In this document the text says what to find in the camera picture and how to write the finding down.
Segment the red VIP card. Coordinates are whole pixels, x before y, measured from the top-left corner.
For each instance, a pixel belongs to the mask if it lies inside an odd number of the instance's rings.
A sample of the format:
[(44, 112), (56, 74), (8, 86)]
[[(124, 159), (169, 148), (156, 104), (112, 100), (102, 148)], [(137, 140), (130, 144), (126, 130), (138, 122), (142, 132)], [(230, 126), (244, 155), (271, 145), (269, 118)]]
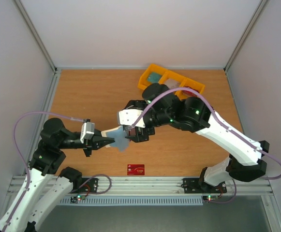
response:
[(128, 164), (127, 175), (145, 175), (144, 164)]

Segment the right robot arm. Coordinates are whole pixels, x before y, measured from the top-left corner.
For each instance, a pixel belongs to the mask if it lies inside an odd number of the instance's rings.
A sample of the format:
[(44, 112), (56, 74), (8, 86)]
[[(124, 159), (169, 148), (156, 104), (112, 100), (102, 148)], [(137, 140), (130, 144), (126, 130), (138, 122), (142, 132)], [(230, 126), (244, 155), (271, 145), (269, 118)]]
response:
[(142, 93), (142, 100), (130, 100), (118, 113), (126, 138), (138, 143), (149, 140), (155, 128), (169, 125), (203, 136), (229, 153), (222, 162), (202, 169), (196, 188), (208, 193), (228, 180), (251, 182), (266, 174), (262, 160), (267, 141), (254, 141), (228, 124), (205, 99), (197, 96), (180, 100), (165, 84), (154, 83)]

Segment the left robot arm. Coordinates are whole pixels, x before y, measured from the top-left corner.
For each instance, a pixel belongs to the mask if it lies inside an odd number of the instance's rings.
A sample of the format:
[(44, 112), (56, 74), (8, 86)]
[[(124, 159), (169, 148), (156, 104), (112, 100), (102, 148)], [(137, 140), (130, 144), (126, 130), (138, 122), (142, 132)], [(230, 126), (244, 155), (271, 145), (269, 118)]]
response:
[(43, 193), (66, 158), (63, 149), (82, 149), (88, 157), (93, 150), (115, 141), (114, 138), (103, 137), (88, 119), (83, 121), (80, 132), (71, 132), (61, 119), (51, 118), (44, 123), (40, 136), (22, 187), (0, 219), (0, 232), (37, 232), (64, 196), (82, 189), (85, 184), (82, 173), (66, 167), (51, 189)]

